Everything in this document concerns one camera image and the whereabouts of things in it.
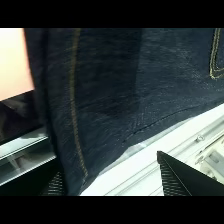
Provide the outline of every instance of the denim fabric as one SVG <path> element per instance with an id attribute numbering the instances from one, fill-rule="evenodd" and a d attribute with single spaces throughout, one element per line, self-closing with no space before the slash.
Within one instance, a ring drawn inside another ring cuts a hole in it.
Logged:
<path id="1" fill-rule="evenodd" d="M 224 101 L 223 29 L 25 34 L 40 113 L 68 195 L 83 191 L 129 146 Z"/>

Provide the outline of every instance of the peach colored wall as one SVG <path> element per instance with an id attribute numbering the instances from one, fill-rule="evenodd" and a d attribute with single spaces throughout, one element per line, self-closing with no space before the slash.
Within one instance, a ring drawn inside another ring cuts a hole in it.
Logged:
<path id="1" fill-rule="evenodd" d="M 0 28 L 0 100 L 33 90 L 22 28 Z"/>

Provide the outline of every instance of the yellow stitching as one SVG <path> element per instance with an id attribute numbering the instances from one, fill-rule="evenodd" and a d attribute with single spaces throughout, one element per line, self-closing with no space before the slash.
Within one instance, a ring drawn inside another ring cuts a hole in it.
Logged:
<path id="1" fill-rule="evenodd" d="M 220 72 L 224 70 L 224 68 L 219 69 L 216 65 L 216 56 L 217 56 L 218 46 L 219 46 L 220 31 L 221 31 L 221 28 L 215 29 L 215 35 L 213 40 L 211 60 L 210 60 L 210 76 L 212 79 L 218 79 L 224 75 L 224 74 L 221 74 L 218 76 L 214 76 L 213 74 L 213 72 Z"/>
<path id="2" fill-rule="evenodd" d="M 71 102 L 72 122 L 74 127 L 75 144 L 76 144 L 78 155 L 79 155 L 80 165 L 84 172 L 84 178 L 86 178 L 88 176 L 88 171 L 85 166 L 85 162 L 84 162 L 84 158 L 82 155 L 82 150 L 81 150 L 81 146 L 79 142 L 76 107 L 75 107 L 75 66 L 76 66 L 76 56 L 77 56 L 80 32 L 81 32 L 81 28 L 77 28 L 75 32 L 75 40 L 72 47 L 73 55 L 72 55 L 72 61 L 71 61 L 72 63 L 71 63 L 69 84 L 70 84 L 70 102 Z"/>

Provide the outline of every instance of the pocket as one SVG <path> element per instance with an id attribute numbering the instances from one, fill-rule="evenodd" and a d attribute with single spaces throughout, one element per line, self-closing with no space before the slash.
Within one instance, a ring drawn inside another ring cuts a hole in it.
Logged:
<path id="1" fill-rule="evenodd" d="M 210 58 L 210 76 L 218 79 L 224 76 L 224 29 L 215 28 Z"/>

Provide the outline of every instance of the denim garment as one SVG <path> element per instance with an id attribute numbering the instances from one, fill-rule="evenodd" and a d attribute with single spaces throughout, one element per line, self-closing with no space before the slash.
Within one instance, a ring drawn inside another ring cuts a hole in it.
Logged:
<path id="1" fill-rule="evenodd" d="M 68 195 L 80 194 L 129 146 L 224 101 L 223 29 L 28 28 L 25 34 Z"/>

